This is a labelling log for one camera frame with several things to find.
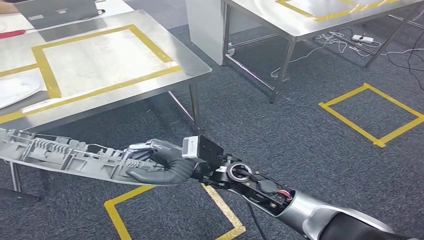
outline white cable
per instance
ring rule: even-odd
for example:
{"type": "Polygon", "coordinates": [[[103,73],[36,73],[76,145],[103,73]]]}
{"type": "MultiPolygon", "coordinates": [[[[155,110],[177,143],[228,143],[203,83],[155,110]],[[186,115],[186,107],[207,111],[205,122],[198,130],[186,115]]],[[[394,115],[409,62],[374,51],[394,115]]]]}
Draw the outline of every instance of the white cable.
{"type": "MultiPolygon", "coordinates": [[[[298,60],[301,60],[301,59],[304,59],[304,58],[307,58],[307,57],[309,57],[309,55],[311,55],[315,50],[318,50],[318,49],[322,49],[322,48],[324,48],[327,44],[333,44],[333,43],[335,43],[333,40],[332,40],[332,38],[333,38],[333,36],[335,35],[335,34],[339,34],[339,32],[331,32],[331,36],[330,37],[327,37],[325,34],[321,34],[321,35],[319,35],[316,39],[321,39],[321,38],[323,38],[323,39],[325,39],[325,42],[320,42],[321,44],[324,44],[323,46],[320,46],[320,47],[317,47],[317,48],[315,48],[315,49],[313,49],[312,51],[310,51],[307,55],[305,55],[305,56],[302,56],[302,57],[299,57],[298,59],[295,59],[295,60],[291,60],[291,61],[289,61],[289,63],[294,63],[294,62],[296,62],[296,61],[298,61],[298,60]]],[[[275,69],[273,72],[271,72],[271,77],[272,78],[278,78],[278,71],[281,69],[281,67],[279,67],[279,68],[277,68],[277,69],[275,69]]]]}
{"type": "MultiPolygon", "coordinates": [[[[423,15],[424,14],[424,10],[421,12],[421,14],[419,15],[419,16],[417,16],[416,18],[419,18],[421,15],[423,15]]],[[[333,31],[329,31],[328,32],[329,34],[331,34],[330,36],[327,36],[327,35],[325,35],[325,34],[320,34],[320,35],[318,35],[316,38],[315,38],[315,40],[318,40],[317,42],[318,43],[320,43],[320,44],[323,44],[322,46],[320,46],[320,47],[317,47],[317,48],[315,48],[315,49],[313,49],[312,51],[310,51],[307,55],[305,55],[305,56],[302,56],[302,57],[299,57],[298,59],[295,59],[295,60],[291,60],[291,61],[289,61],[289,63],[294,63],[294,62],[296,62],[296,61],[298,61],[298,60],[301,60],[301,59],[304,59],[304,58],[307,58],[307,57],[309,57],[309,55],[311,55],[315,50],[318,50],[318,49],[322,49],[322,48],[324,48],[326,45],[332,45],[332,44],[338,44],[338,51],[341,53],[341,54],[343,54],[344,52],[345,52],[345,50],[346,50],[346,48],[348,47],[348,44],[346,43],[346,42],[344,42],[344,41],[342,41],[342,40],[340,40],[340,39],[338,39],[338,38],[336,38],[336,37],[334,37],[335,35],[336,36],[339,36],[339,37],[341,37],[341,38],[343,38],[345,35],[343,34],[343,33],[340,33],[340,32],[333,32],[333,31]]],[[[379,47],[381,47],[382,46],[382,44],[381,44],[381,42],[379,42],[379,41],[373,41],[372,42],[372,44],[375,44],[375,45],[370,45],[370,44],[368,44],[367,42],[358,42],[357,43],[357,45],[358,46],[360,46],[360,45],[365,45],[365,46],[367,46],[367,47],[369,47],[369,48],[379,48],[379,47]]],[[[352,49],[352,50],[354,50],[354,51],[356,51],[356,53],[359,55],[359,56],[361,56],[361,57],[369,57],[370,56],[370,54],[362,54],[361,52],[363,52],[362,50],[360,50],[360,49],[358,49],[358,48],[356,48],[356,47],[354,47],[354,46],[349,46],[349,48],[350,49],[352,49]]],[[[424,50],[424,48],[415,48],[415,49],[408,49],[408,50],[405,50],[405,51],[402,51],[402,52],[400,52],[400,51],[390,51],[390,52],[387,52],[387,53],[380,53],[380,55],[381,56],[386,56],[387,54],[404,54],[404,53],[407,53],[407,52],[410,52],[410,51],[420,51],[420,50],[424,50]]],[[[271,72],[271,77],[272,78],[277,78],[278,77],[278,71],[281,69],[281,67],[279,67],[279,68],[277,68],[277,69],[275,69],[273,72],[271,72]]]]}
{"type": "Polygon", "coordinates": [[[418,14],[416,17],[414,17],[413,19],[412,19],[412,21],[417,21],[419,18],[421,18],[421,16],[424,14],[424,9],[421,11],[421,13],[420,14],[418,14]]]}
{"type": "Polygon", "coordinates": [[[8,26],[6,25],[5,22],[2,22],[1,25],[3,25],[4,28],[0,30],[0,33],[6,31],[6,29],[8,29],[8,26]]]}

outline gloved robotic hand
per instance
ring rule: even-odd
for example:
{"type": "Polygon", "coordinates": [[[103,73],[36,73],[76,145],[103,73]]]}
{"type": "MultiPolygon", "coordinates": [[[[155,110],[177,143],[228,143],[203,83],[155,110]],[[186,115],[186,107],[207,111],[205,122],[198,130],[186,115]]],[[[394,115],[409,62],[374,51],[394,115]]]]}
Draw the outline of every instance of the gloved robotic hand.
{"type": "Polygon", "coordinates": [[[156,165],[154,170],[129,168],[126,173],[140,183],[153,185],[177,185],[187,181],[196,163],[182,157],[181,147],[168,141],[152,139],[146,143],[130,145],[124,150],[124,159],[140,159],[149,156],[156,165]]]}

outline yellow tape square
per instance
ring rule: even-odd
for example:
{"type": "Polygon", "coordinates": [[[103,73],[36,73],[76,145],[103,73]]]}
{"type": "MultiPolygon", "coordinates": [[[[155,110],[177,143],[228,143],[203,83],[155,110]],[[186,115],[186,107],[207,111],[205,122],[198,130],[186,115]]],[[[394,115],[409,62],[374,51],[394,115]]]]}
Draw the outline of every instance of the yellow tape square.
{"type": "Polygon", "coordinates": [[[341,4],[348,5],[349,8],[344,9],[344,10],[340,10],[340,11],[336,11],[336,12],[332,12],[330,14],[326,14],[326,15],[322,15],[322,16],[316,16],[316,15],[313,15],[312,13],[304,11],[304,10],[288,3],[290,1],[293,1],[293,0],[276,0],[275,2],[281,4],[284,7],[288,8],[290,10],[293,10],[296,13],[301,14],[305,17],[312,18],[317,22],[322,22],[322,21],[325,21],[325,20],[343,17],[343,16],[346,16],[346,15],[352,13],[352,12],[358,12],[358,11],[376,8],[376,7],[379,7],[379,6],[384,5],[384,4],[397,2],[399,0],[377,0],[377,1],[374,1],[374,2],[370,2],[368,4],[358,4],[358,3],[355,2],[355,0],[338,0],[341,4]]]}
{"type": "Polygon", "coordinates": [[[343,123],[347,124],[349,127],[353,128],[354,130],[356,130],[358,133],[362,134],[364,137],[366,137],[367,139],[369,139],[371,142],[373,142],[375,145],[383,148],[386,146],[386,143],[389,142],[390,140],[396,138],[397,136],[405,133],[406,131],[412,129],[413,127],[421,124],[422,122],[424,122],[424,115],[415,111],[414,109],[406,106],[405,104],[399,102],[398,100],[392,98],[391,96],[387,95],[386,93],[378,90],[377,88],[369,85],[368,83],[364,83],[362,86],[347,92],[341,96],[338,96],[326,103],[320,102],[318,103],[319,106],[321,106],[323,109],[327,110],[329,113],[331,113],[333,116],[335,116],[336,118],[338,118],[339,120],[341,120],[343,123]],[[381,97],[385,98],[386,100],[394,103],[395,105],[397,105],[398,107],[410,112],[411,114],[417,116],[416,119],[406,123],[405,125],[399,127],[398,129],[390,132],[389,134],[381,137],[381,138],[376,138],[375,136],[371,135],[370,133],[368,133],[367,131],[365,131],[364,129],[362,129],[361,127],[359,127],[358,125],[356,125],[355,123],[353,123],[352,121],[350,121],[349,119],[347,119],[346,117],[344,117],[343,115],[341,115],[340,113],[338,113],[337,111],[335,111],[334,109],[332,109],[330,106],[337,104],[347,98],[350,98],[358,93],[361,93],[364,90],[371,90],[374,93],[380,95],[381,97]]]}
{"type": "MultiPolygon", "coordinates": [[[[243,226],[242,222],[239,220],[239,218],[237,218],[234,212],[231,211],[230,207],[225,203],[225,201],[221,198],[217,191],[210,186],[205,186],[204,184],[202,184],[202,187],[206,190],[212,200],[216,203],[216,205],[219,207],[219,209],[234,227],[230,231],[216,238],[216,240],[233,240],[240,234],[244,233],[246,231],[246,228],[243,226]]],[[[131,236],[130,233],[128,233],[128,230],[125,227],[125,224],[122,221],[121,216],[119,215],[115,205],[122,203],[123,201],[133,198],[137,195],[140,195],[152,188],[153,186],[140,186],[113,199],[107,200],[104,203],[104,208],[109,214],[109,217],[112,220],[112,223],[115,226],[116,231],[118,232],[121,240],[131,240],[131,236]]]]}
{"type": "MultiPolygon", "coordinates": [[[[55,46],[60,46],[60,45],[68,44],[68,43],[73,43],[73,42],[77,42],[77,41],[81,41],[81,40],[86,40],[86,39],[90,39],[90,38],[94,38],[94,37],[98,37],[98,36],[102,36],[102,35],[107,35],[107,34],[111,34],[111,33],[116,33],[116,32],[120,32],[120,31],[125,31],[125,30],[130,30],[163,63],[173,62],[172,58],[170,58],[149,37],[147,37],[147,35],[145,35],[135,25],[131,24],[131,25],[126,25],[126,26],[113,28],[113,29],[109,29],[109,30],[105,30],[105,31],[95,32],[95,33],[91,33],[91,34],[87,34],[87,35],[83,35],[83,36],[72,37],[72,38],[65,39],[65,40],[59,40],[59,41],[55,41],[55,42],[51,42],[51,43],[46,43],[46,44],[43,44],[43,45],[34,46],[34,47],[31,48],[31,50],[32,50],[32,53],[34,55],[36,63],[0,72],[0,77],[12,75],[12,74],[17,74],[17,73],[25,72],[25,71],[32,70],[32,69],[39,69],[40,72],[41,72],[41,76],[44,80],[44,83],[46,85],[49,97],[51,99],[60,98],[62,96],[61,90],[59,88],[59,85],[56,81],[56,78],[53,74],[53,71],[52,71],[52,69],[49,65],[49,62],[46,58],[46,55],[45,55],[43,49],[51,48],[51,47],[55,47],[55,46]]],[[[140,83],[140,82],[145,81],[145,80],[150,80],[150,79],[157,78],[157,77],[167,75],[167,74],[170,74],[170,73],[178,72],[178,71],[181,71],[181,70],[182,70],[182,68],[179,65],[174,65],[174,66],[171,66],[171,67],[150,73],[150,74],[145,75],[145,76],[140,76],[140,77],[137,77],[137,78],[134,78],[134,79],[119,82],[119,83],[116,83],[116,84],[113,84],[113,85],[110,85],[110,86],[106,86],[106,87],[103,87],[103,88],[100,88],[100,89],[97,89],[97,90],[94,90],[94,91],[91,91],[91,92],[88,92],[88,93],[85,93],[85,94],[82,94],[82,95],[77,95],[77,96],[70,97],[70,98],[67,98],[65,100],[62,100],[62,101],[58,101],[58,102],[54,102],[52,104],[44,105],[44,106],[39,107],[37,109],[28,110],[28,111],[25,111],[25,112],[24,111],[17,111],[17,112],[13,112],[13,113],[10,113],[10,114],[6,114],[6,115],[3,115],[3,116],[0,116],[0,124],[6,123],[6,122],[9,122],[9,121],[13,121],[13,120],[16,120],[16,119],[19,119],[19,118],[23,118],[25,116],[35,114],[35,113],[39,113],[39,112],[42,112],[42,111],[45,111],[45,110],[56,108],[56,107],[59,107],[59,106],[62,106],[62,105],[66,105],[66,104],[69,104],[69,103],[72,103],[72,102],[83,100],[83,99],[86,99],[86,98],[89,98],[89,97],[93,97],[93,96],[96,96],[96,95],[107,93],[107,92],[110,92],[110,91],[113,91],[113,90],[128,87],[128,86],[140,83]]]]}

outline red wire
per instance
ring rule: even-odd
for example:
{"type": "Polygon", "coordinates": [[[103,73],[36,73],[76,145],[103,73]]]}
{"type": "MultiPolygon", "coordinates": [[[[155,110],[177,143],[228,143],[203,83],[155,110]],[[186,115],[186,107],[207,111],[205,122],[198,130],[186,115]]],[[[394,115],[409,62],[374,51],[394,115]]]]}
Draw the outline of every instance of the red wire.
{"type": "Polygon", "coordinates": [[[278,190],[277,193],[284,195],[288,200],[292,200],[292,195],[285,190],[278,190]]]}

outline laptop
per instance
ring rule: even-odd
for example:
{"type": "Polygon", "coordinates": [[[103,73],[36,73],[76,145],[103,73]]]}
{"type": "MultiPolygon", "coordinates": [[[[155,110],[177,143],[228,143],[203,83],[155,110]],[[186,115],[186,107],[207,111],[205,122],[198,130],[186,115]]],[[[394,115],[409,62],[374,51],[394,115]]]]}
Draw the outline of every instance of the laptop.
{"type": "Polygon", "coordinates": [[[99,15],[94,0],[8,0],[35,29],[48,28],[99,15]]]}

